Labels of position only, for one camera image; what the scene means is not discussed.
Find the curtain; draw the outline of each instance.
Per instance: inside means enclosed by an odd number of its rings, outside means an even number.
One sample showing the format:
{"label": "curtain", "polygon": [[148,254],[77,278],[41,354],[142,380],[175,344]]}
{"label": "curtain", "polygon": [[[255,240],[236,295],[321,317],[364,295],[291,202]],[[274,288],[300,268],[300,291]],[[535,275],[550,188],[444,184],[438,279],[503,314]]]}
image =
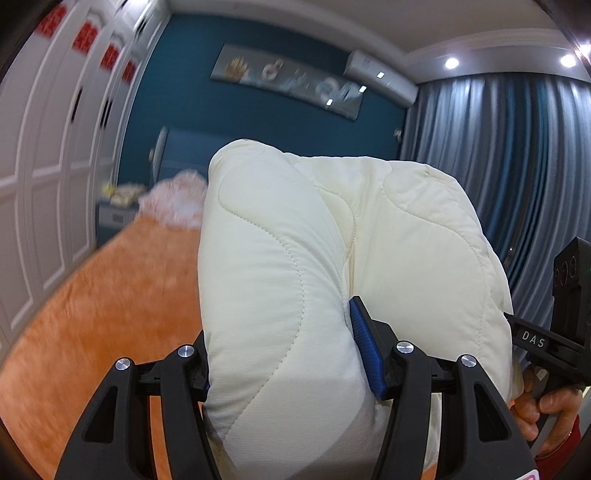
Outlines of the curtain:
{"label": "curtain", "polygon": [[591,240],[591,85],[487,74],[420,87],[401,159],[466,190],[509,279],[515,314],[550,327],[554,257]]}

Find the nightstand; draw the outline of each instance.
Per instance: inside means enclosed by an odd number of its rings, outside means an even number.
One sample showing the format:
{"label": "nightstand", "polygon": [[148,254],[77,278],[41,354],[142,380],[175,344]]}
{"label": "nightstand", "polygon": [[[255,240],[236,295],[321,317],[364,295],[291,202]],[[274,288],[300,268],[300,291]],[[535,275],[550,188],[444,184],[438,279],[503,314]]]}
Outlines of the nightstand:
{"label": "nightstand", "polygon": [[135,220],[139,205],[121,208],[106,200],[96,204],[96,247],[100,248]]}

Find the blue wall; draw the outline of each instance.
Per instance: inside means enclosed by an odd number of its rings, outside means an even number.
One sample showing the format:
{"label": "blue wall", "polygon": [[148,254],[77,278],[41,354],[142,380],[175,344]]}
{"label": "blue wall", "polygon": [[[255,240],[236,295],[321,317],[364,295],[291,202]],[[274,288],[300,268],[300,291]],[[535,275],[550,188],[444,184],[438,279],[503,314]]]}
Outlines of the blue wall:
{"label": "blue wall", "polygon": [[231,18],[175,15],[139,86],[119,182],[147,183],[163,126],[251,138],[298,155],[398,156],[405,110],[367,90],[355,122],[300,100],[210,80],[224,43],[258,48],[342,75],[348,52],[297,33]]}

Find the blue headboard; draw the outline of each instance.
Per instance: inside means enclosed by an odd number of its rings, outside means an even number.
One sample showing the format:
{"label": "blue headboard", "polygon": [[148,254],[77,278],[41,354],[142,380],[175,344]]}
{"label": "blue headboard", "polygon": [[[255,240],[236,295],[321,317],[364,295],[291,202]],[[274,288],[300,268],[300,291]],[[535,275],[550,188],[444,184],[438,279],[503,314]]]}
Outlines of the blue headboard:
{"label": "blue headboard", "polygon": [[164,127],[154,151],[152,184],[170,179],[182,170],[197,170],[207,179],[212,157],[234,140],[234,137]]}

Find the white wall-mounted air conditioner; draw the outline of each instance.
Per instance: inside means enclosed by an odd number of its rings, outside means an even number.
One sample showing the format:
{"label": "white wall-mounted air conditioner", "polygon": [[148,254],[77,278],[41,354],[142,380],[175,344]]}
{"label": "white wall-mounted air conditioner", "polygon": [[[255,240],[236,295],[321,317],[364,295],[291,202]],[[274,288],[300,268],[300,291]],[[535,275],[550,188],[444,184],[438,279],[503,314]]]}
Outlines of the white wall-mounted air conditioner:
{"label": "white wall-mounted air conditioner", "polygon": [[355,50],[349,56],[345,75],[404,108],[410,107],[417,99],[417,85],[360,50]]}

